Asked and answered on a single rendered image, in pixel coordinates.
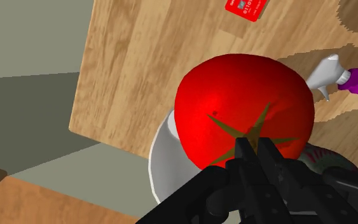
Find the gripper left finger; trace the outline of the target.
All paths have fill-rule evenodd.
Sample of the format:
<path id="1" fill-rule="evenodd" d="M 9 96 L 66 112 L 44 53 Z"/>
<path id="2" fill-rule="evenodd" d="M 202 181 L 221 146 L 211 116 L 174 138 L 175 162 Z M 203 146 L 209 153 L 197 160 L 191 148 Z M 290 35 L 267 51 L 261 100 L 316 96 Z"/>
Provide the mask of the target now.
<path id="1" fill-rule="evenodd" d="M 144 215 L 136 224 L 222 224 L 231 211 L 240 224 L 291 224 L 291 215 L 267 173 L 283 160 L 267 137 L 253 151 L 246 138 L 235 142 L 225 168 L 209 166 Z"/>

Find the white bowl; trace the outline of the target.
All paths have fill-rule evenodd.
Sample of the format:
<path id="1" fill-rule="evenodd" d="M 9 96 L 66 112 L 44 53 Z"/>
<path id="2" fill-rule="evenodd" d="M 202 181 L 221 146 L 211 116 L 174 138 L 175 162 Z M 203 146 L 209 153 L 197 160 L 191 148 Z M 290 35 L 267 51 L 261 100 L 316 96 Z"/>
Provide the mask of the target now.
<path id="1" fill-rule="evenodd" d="M 201 170 L 187 157 L 178 137 L 174 110 L 158 127 L 148 156 L 152 194 L 161 203 Z"/>

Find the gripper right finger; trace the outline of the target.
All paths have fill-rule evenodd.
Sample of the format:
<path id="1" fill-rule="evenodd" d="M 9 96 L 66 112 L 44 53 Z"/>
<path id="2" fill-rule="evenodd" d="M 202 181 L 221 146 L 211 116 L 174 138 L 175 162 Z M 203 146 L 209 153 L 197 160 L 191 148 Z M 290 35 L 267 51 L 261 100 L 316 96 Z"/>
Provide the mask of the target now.
<path id="1" fill-rule="evenodd" d="M 257 156 L 288 209 L 314 211 L 323 224 L 358 224 L 358 172 L 333 166 L 317 174 L 284 158 L 267 137 L 259 138 Z"/>

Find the red tomato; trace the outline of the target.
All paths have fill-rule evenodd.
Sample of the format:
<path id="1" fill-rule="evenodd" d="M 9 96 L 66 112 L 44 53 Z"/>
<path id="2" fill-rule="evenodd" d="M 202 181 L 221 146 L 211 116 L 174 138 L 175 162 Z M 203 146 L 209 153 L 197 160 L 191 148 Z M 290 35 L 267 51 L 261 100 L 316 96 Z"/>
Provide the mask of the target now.
<path id="1" fill-rule="evenodd" d="M 226 54 L 194 67 L 180 82 L 174 120 L 187 157 L 199 168 L 233 158 L 235 138 L 269 137 L 286 158 L 299 158 L 312 133 L 313 95 L 279 61 Z"/>

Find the green red patterned bowl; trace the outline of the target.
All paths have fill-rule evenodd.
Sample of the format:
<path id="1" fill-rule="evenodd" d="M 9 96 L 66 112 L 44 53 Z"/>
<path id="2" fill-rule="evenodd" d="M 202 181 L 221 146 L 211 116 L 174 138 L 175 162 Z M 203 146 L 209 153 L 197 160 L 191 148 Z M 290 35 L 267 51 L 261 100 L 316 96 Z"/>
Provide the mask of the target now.
<path id="1" fill-rule="evenodd" d="M 310 143 L 306 143 L 298 160 L 317 174 L 322 174 L 329 167 L 341 167 L 358 174 L 358 167 L 343 155 Z"/>

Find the light wooden table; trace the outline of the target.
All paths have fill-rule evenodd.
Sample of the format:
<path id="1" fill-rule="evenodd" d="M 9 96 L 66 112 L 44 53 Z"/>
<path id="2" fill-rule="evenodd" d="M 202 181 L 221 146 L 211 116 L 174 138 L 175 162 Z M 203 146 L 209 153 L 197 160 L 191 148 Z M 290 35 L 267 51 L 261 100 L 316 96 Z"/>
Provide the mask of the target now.
<path id="1" fill-rule="evenodd" d="M 257 22 L 226 0 L 94 0 L 70 131 L 146 157 L 183 76 L 225 53 L 307 77 L 333 52 L 358 67 L 358 0 L 270 0 Z"/>

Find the brown wooden furniture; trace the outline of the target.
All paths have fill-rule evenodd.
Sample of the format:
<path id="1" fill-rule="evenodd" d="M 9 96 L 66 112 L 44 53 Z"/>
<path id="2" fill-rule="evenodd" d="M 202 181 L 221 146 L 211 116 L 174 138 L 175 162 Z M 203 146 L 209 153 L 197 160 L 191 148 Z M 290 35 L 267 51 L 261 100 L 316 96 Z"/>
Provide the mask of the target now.
<path id="1" fill-rule="evenodd" d="M 8 176 L 0 169 L 0 224 L 134 224 L 136 217 Z"/>

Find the red card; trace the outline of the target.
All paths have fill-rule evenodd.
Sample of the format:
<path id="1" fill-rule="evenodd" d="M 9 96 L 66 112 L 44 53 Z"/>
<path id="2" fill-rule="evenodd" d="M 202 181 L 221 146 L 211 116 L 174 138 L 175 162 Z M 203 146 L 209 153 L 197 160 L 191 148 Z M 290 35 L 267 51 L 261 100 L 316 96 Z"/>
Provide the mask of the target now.
<path id="1" fill-rule="evenodd" d="M 226 11 L 255 22 L 261 18 L 270 0 L 226 0 Z"/>

